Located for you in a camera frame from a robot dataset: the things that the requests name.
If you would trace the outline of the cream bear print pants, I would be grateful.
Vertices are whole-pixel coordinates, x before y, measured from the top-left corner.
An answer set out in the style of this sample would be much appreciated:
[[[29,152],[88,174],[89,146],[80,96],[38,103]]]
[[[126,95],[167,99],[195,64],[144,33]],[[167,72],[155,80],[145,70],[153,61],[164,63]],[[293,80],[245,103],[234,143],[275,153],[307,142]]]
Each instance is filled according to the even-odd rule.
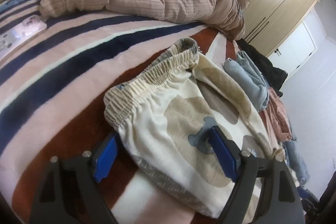
[[[191,144],[206,125],[252,155],[284,155],[238,83],[178,40],[134,79],[104,96],[104,116],[139,168],[166,193],[207,217],[217,218],[234,187],[213,153]]]

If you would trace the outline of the light blue denim jeans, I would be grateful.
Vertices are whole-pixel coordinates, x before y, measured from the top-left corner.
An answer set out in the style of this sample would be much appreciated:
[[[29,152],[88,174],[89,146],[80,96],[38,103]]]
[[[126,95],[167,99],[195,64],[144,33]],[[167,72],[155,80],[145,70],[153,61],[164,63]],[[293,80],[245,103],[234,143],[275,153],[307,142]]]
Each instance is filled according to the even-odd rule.
[[[306,162],[300,154],[297,139],[284,141],[282,146],[286,153],[287,165],[295,171],[300,186],[305,186],[310,179],[310,174],[307,169]]]

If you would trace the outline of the pink checked garment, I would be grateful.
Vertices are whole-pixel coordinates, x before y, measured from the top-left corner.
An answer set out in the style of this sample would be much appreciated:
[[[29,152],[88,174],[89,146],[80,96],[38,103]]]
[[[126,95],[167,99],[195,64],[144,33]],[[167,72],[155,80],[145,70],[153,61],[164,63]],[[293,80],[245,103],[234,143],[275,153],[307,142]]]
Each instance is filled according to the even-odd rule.
[[[290,123],[284,104],[275,90],[268,88],[269,101],[266,109],[259,112],[271,141],[283,142],[292,139]]]

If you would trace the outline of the light blue crumpled garment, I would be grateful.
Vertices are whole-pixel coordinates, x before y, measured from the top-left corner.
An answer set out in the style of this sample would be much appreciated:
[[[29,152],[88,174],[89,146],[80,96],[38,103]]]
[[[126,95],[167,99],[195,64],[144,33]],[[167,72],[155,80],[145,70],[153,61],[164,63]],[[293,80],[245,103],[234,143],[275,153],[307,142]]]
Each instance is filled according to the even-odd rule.
[[[268,84],[245,51],[238,51],[236,60],[228,58],[224,61],[223,69],[240,85],[258,112],[266,109],[269,102]]]

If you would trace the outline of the black jacket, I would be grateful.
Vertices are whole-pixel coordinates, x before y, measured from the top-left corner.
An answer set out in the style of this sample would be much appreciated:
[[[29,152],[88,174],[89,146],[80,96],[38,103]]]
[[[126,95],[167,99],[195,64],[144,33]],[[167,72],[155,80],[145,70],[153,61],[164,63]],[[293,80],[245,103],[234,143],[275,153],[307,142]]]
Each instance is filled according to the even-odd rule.
[[[247,53],[277,95],[282,97],[283,93],[280,89],[287,79],[288,73],[280,68],[274,67],[267,57],[262,55],[253,46],[249,45],[244,39],[236,40],[236,43],[242,51]]]

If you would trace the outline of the striped fleece bed blanket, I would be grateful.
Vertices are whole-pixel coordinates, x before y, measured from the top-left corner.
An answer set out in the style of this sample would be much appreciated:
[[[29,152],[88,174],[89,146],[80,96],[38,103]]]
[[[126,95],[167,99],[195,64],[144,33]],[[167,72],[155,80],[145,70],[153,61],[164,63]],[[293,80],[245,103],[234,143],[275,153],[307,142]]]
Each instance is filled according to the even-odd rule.
[[[131,80],[181,38],[196,40],[217,65],[237,51],[205,25],[102,10],[50,18],[46,25],[1,65],[1,194],[22,223],[51,157],[80,155],[112,131],[104,118],[108,89]]]

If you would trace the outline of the white door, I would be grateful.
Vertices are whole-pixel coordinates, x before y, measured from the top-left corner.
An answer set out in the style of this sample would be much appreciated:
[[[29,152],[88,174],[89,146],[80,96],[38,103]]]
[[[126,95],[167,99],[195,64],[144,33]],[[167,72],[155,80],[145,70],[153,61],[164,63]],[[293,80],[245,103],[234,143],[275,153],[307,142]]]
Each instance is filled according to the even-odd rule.
[[[316,52],[317,45],[303,21],[268,57],[274,67],[285,71],[290,79]]]

